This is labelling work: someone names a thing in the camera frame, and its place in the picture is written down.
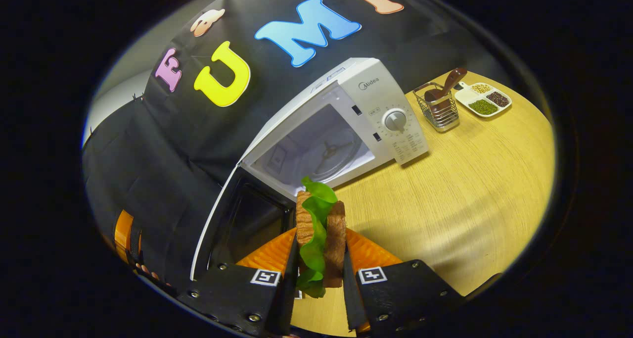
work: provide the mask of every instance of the microwave control panel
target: microwave control panel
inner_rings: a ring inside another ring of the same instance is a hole
[[[402,165],[429,151],[420,122],[404,93],[379,60],[362,63],[360,72],[341,80],[375,130],[376,140]]]
[[[406,104],[386,103],[369,110],[366,117],[380,141],[386,142],[396,162],[402,165],[429,151],[420,123],[408,101]]]

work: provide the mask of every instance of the bread slice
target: bread slice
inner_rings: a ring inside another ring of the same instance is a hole
[[[345,257],[345,205],[334,203],[327,216],[327,237],[325,239],[324,288],[340,288],[343,285],[343,260]]]
[[[299,191],[297,194],[297,243],[304,246],[312,239],[314,229],[312,216],[303,208],[303,202],[310,198],[310,192]],[[325,239],[325,277],[324,288],[340,288],[343,284],[343,259],[345,257],[345,205],[339,201],[334,203],[330,214],[327,216],[327,237]],[[303,271],[305,265],[301,263],[299,271]]]
[[[303,202],[310,198],[310,192],[299,191],[297,193],[297,243],[303,247],[315,234],[312,228],[312,216],[303,208]]]

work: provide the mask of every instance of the microwave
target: microwave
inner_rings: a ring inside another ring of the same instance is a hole
[[[255,136],[204,225],[190,279],[235,263],[294,222],[301,179],[336,187],[429,150],[420,123],[376,58],[349,58],[300,92]]]

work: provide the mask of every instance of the orange strap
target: orange strap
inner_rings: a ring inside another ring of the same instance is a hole
[[[129,264],[126,252],[130,252],[131,250],[130,235],[133,221],[134,217],[125,210],[122,210],[117,219],[117,226],[115,227],[115,246],[117,247],[117,254],[126,264]]]

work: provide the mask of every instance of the blue letter m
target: blue letter m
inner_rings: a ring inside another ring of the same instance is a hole
[[[286,51],[292,57],[294,67],[300,67],[317,53],[295,40],[326,47],[327,40],[321,26],[330,31],[330,38],[334,40],[345,38],[361,28],[358,22],[351,22],[323,5],[323,0],[306,0],[297,6],[297,12],[301,23],[271,21],[255,33],[257,40],[271,40]]]

